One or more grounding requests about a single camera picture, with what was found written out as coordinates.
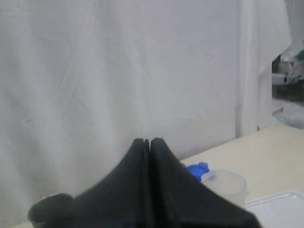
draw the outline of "gray cup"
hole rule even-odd
[[[48,221],[64,221],[74,215],[74,199],[60,193],[45,197],[28,210],[28,220],[34,228],[42,228]]]

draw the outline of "white table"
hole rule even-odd
[[[255,134],[183,160],[186,165],[207,162],[211,169],[227,169],[244,176],[247,200],[296,190],[304,193],[304,131],[275,125]],[[32,228],[24,223],[14,228]]]

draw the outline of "plastic container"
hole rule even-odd
[[[241,175],[228,170],[213,170],[204,174],[201,182],[231,203],[244,207],[248,191],[246,180]]]

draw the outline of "white curtain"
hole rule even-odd
[[[0,226],[25,221],[43,196],[90,187],[136,137],[186,157],[270,125],[269,65],[290,43],[284,7],[0,1]]]

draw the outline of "blue cap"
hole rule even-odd
[[[203,174],[210,171],[210,169],[208,168],[208,164],[205,162],[200,162],[199,164],[190,165],[186,169],[199,181],[201,181],[201,177]]]

